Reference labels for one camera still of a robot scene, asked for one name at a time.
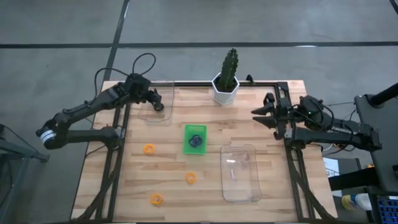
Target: green square container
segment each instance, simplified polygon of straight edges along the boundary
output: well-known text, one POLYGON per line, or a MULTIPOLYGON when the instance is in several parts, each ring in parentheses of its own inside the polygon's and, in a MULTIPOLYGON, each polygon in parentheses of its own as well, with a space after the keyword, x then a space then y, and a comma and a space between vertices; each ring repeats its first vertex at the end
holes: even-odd
POLYGON ((206 145, 207 145, 207 127, 205 125, 185 125, 185 134, 184 134, 184 154, 196 154, 196 155, 204 155, 206 154, 206 145), (192 147, 189 145, 189 139, 192 138, 193 135, 199 135, 202 138, 202 144, 198 147, 192 147))

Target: white paper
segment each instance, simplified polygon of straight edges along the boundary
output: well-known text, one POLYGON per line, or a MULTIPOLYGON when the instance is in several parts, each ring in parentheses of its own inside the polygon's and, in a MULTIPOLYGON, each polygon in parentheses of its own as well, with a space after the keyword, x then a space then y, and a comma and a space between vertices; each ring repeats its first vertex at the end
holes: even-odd
MULTIPOLYGON (((334 177, 338 176, 339 170, 338 170, 338 160, 337 159, 329 159, 329 158, 323 158, 323 163, 325 164, 325 169, 326 173, 328 174, 328 177, 334 177)), ((333 196, 336 197, 342 197, 341 190, 335 190, 331 192, 333 196)))

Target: potted plant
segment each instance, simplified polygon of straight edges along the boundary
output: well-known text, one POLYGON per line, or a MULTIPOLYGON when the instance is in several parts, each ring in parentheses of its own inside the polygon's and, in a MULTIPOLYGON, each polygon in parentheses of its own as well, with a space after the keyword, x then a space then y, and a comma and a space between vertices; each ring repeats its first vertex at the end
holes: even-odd
POLYGON ((235 77, 238 67, 238 53, 232 48, 225 57, 223 68, 211 81, 214 90, 214 100, 221 105, 232 103, 239 88, 238 79, 235 77))

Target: orange ring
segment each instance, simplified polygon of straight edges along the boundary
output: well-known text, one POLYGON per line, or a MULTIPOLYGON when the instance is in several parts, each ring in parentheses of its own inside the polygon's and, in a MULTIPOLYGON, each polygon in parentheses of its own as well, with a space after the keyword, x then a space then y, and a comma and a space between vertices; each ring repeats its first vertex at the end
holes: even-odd
POLYGON ((153 205, 160 205, 163 202, 163 197, 160 194, 154 194, 150 198, 150 203, 153 205))
POLYGON ((197 175, 194 172, 188 172, 185 174, 185 180, 188 184, 193 184, 197 181, 197 175))
POLYGON ((155 146, 153 144, 146 144, 144 146, 144 154, 153 154, 155 152, 155 146))

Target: cactus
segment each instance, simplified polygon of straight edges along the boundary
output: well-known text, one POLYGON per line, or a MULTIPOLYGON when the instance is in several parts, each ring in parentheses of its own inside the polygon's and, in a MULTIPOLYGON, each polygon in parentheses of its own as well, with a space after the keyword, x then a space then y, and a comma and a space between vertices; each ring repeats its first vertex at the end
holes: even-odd
POLYGON ((238 67, 238 53, 232 48, 225 57, 220 78, 216 82, 218 91, 231 93, 235 89, 235 72, 238 67))

